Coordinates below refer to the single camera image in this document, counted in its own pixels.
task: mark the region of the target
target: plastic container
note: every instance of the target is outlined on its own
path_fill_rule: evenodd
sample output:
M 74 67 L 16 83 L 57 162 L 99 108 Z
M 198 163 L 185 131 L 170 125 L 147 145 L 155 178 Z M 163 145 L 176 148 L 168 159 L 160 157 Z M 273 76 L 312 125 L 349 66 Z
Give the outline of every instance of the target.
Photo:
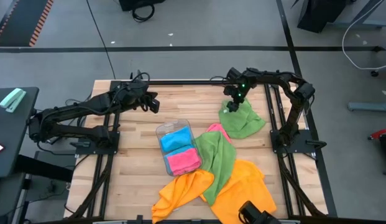
M 159 126 L 155 133 L 169 175 L 176 177 L 186 174 L 202 165 L 202 158 L 187 120 L 167 122 Z

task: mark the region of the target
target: concrete floor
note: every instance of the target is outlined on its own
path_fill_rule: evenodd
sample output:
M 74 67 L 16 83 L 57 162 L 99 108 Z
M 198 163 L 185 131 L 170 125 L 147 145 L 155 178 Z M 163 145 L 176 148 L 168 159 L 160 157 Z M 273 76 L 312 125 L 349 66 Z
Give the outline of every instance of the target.
M 156 6 L 152 20 L 141 24 L 114 1 L 90 0 L 90 4 L 108 47 L 287 45 L 274 0 L 225 1 L 167 0 Z M 9 2 L 0 0 L 0 15 Z M 344 29 L 325 28 L 321 34 L 297 29 L 301 2 L 290 9 L 293 2 L 283 0 L 295 47 L 341 46 Z M 348 6 L 338 20 L 351 20 L 366 2 Z M 386 20 L 386 1 L 371 19 Z M 352 30 L 346 45 L 386 45 L 386 28 Z M 102 46 L 85 0 L 55 0 L 35 47 Z M 359 65 L 386 64 L 386 52 L 348 54 Z M 350 101 L 386 101 L 382 92 L 386 72 L 373 78 L 368 71 L 354 68 L 342 52 L 297 55 L 303 77 L 316 88 L 313 116 L 320 140 L 328 143 L 323 154 L 338 215 L 386 220 L 386 176 L 382 175 L 386 160 L 379 145 L 367 140 L 370 133 L 386 128 L 386 113 L 347 110 Z M 116 78 L 128 78 L 137 69 L 152 78 L 209 78 L 225 75 L 230 67 L 293 70 L 289 52 L 111 52 L 109 56 Z M 39 87 L 39 109 L 63 105 L 68 98 L 83 100 L 94 80 L 112 78 L 104 52 L 0 54 L 0 87 Z M 26 138 L 22 153 L 32 156 L 36 150 Z M 31 204 L 27 218 L 58 220 L 63 204 L 61 200 Z

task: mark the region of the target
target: wooden table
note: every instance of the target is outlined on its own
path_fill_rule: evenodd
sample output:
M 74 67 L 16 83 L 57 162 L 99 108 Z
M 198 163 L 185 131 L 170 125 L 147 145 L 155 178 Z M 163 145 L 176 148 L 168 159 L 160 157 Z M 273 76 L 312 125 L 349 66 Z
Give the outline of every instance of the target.
M 110 80 L 96 80 L 92 95 L 109 90 Z M 114 157 L 105 220 L 135 220 L 137 215 L 151 219 L 151 207 L 159 199 L 159 191 L 172 181 L 167 175 L 159 149 L 155 129 L 162 123 L 176 119 L 187 119 L 194 136 L 198 137 L 213 123 L 219 122 L 218 111 L 221 102 L 230 97 L 223 95 L 221 86 L 211 85 L 150 85 L 150 91 L 158 92 L 160 112 L 153 114 L 127 111 L 121 114 L 119 130 L 121 138 L 119 152 Z M 283 94 L 282 103 L 285 114 L 289 114 L 290 102 Z M 233 139 L 237 158 L 252 161 L 265 174 L 265 183 L 277 204 L 273 214 L 286 218 L 287 212 L 276 155 L 270 142 L 270 115 L 265 98 L 264 87 L 259 85 L 248 94 L 254 111 L 267 123 L 258 132 L 245 139 Z M 281 127 L 276 112 L 277 126 Z M 88 116 L 86 127 L 103 125 L 104 116 Z M 300 129 L 305 128 L 303 117 Z M 319 210 L 327 213 L 315 161 L 303 154 L 294 154 L 298 178 L 302 189 Z M 67 207 L 76 210 L 91 189 L 97 156 L 90 155 L 74 172 Z M 298 214 L 295 194 L 290 187 L 294 213 Z M 97 194 L 94 215 L 98 214 L 101 192 Z M 202 199 L 196 198 L 174 211 L 168 219 L 216 219 L 211 209 Z

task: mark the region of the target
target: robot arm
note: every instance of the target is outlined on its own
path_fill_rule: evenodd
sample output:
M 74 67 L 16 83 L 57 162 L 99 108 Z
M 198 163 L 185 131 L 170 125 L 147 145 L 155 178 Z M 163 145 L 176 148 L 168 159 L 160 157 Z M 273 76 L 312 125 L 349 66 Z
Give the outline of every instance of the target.
M 281 146 L 290 146 L 295 135 L 298 134 L 300 114 L 306 102 L 315 93 L 313 85 L 291 72 L 261 72 L 255 68 L 247 68 L 242 73 L 231 68 L 226 80 L 229 81 L 229 85 L 226 85 L 223 93 L 233 99 L 227 104 L 230 112 L 238 110 L 239 104 L 244 102 L 249 90 L 255 88 L 257 84 L 273 84 L 283 88 L 285 95 L 291 101 L 292 108 L 287 122 L 280 128 L 278 143 Z M 290 82 L 298 84 L 295 91 L 291 90 Z
M 98 147 L 108 147 L 111 144 L 108 128 L 96 126 L 94 128 L 81 128 L 59 124 L 73 118 L 95 114 L 98 116 L 136 110 L 140 106 L 144 111 L 151 110 L 158 113 L 160 102 L 155 99 L 157 93 L 148 92 L 149 84 L 136 79 L 124 83 L 117 88 L 92 97 L 82 103 L 71 106 L 54 107 L 35 114 L 29 121 L 29 137 L 34 142 L 46 141 L 52 137 L 87 138 L 96 143 Z

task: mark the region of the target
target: green object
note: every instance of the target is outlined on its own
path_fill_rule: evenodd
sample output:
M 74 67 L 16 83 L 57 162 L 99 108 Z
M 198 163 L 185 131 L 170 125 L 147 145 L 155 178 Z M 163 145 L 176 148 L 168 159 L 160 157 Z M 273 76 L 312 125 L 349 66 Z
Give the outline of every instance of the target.
M 20 88 L 15 88 L 0 102 L 0 107 L 5 108 L 7 112 L 13 113 L 24 96 L 25 91 Z
M 229 112 L 227 103 L 228 100 L 222 102 L 219 119 L 230 138 L 244 139 L 258 132 L 265 125 L 266 122 L 252 110 L 247 99 L 239 105 L 236 112 Z
M 203 133 L 195 139 L 195 143 L 203 160 L 200 169 L 214 175 L 212 185 L 203 193 L 208 204 L 212 206 L 218 193 L 230 178 L 236 160 L 236 148 L 220 131 Z

